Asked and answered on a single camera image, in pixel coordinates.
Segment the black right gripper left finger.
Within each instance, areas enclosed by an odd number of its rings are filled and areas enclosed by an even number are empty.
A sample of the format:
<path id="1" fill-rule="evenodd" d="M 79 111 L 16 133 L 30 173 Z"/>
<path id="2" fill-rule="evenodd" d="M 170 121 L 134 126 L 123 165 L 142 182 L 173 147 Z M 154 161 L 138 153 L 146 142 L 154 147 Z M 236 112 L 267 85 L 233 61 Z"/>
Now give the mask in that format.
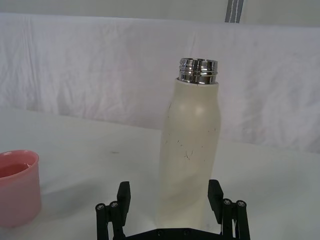
<path id="1" fill-rule="evenodd" d="M 123 226 L 126 224 L 130 201 L 130 182 L 123 181 L 119 185 L 115 201 L 112 201 L 109 205 L 99 203 L 95 206 L 98 240 L 109 239 L 108 223 L 112 223 L 113 240 L 124 240 L 126 238 Z"/>

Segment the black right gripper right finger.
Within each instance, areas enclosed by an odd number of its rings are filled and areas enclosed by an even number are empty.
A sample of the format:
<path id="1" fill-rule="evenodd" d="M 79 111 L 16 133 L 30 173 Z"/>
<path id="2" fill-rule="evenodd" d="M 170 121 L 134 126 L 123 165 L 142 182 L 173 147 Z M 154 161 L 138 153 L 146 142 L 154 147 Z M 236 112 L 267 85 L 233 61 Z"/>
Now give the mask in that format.
<path id="1" fill-rule="evenodd" d="M 207 197 L 216 221 L 220 225 L 222 239 L 249 240 L 247 203 L 243 200 L 233 202 L 225 198 L 219 181 L 215 179 L 210 179 L 208 182 Z"/>

